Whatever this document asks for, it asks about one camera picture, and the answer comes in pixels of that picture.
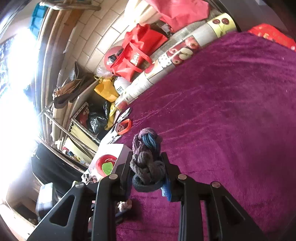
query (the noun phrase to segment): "magenta fabric surface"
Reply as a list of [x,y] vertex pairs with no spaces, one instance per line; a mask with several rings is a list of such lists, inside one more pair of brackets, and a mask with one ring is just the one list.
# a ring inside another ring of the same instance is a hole
[[[271,237],[296,214],[296,53],[249,33],[215,41],[131,104],[162,152],[196,181],[220,181]],[[117,240],[178,240],[179,203],[132,190]]]

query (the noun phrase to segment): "red plastic bag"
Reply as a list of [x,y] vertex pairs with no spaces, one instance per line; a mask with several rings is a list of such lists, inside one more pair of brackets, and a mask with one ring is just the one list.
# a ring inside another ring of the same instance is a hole
[[137,24],[131,32],[127,32],[122,43],[124,50],[115,60],[111,69],[115,75],[122,76],[131,81],[133,74],[143,72],[137,66],[141,65],[144,60],[152,63],[151,55],[168,39],[163,34],[150,29],[147,24],[144,27]]
[[293,39],[287,37],[283,33],[281,33],[279,30],[277,30],[275,27],[262,23],[260,25],[257,25],[255,27],[252,27],[249,31],[249,33],[257,35],[259,37],[263,37],[265,39],[268,39],[272,42],[276,42],[278,44],[281,44],[283,46],[286,46],[287,48],[296,51],[296,43]]
[[161,20],[171,26],[172,32],[209,16],[209,4],[202,0],[145,0],[161,15]]

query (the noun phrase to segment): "rope toy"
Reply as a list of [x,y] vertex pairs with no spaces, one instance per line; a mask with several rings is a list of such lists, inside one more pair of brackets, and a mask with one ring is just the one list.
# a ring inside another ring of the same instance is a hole
[[161,138],[152,128],[142,129],[133,138],[133,157],[130,162],[135,172],[133,186],[138,192],[152,192],[161,188],[165,179],[165,165],[160,161]]

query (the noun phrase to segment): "pink bag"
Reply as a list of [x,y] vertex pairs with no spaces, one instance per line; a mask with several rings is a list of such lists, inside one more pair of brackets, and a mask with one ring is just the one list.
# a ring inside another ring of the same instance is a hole
[[171,26],[176,32],[193,22],[209,16],[209,4],[202,0],[145,0],[161,15],[160,20]]

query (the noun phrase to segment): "red tote bag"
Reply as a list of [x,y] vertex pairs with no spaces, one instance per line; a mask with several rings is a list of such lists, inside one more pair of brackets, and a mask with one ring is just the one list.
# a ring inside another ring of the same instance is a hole
[[152,63],[151,55],[168,39],[163,34],[150,29],[150,25],[137,24],[132,31],[127,32],[122,43],[124,50],[112,64],[111,69],[117,76],[122,76],[128,81],[135,72],[141,73],[138,68],[144,60]]

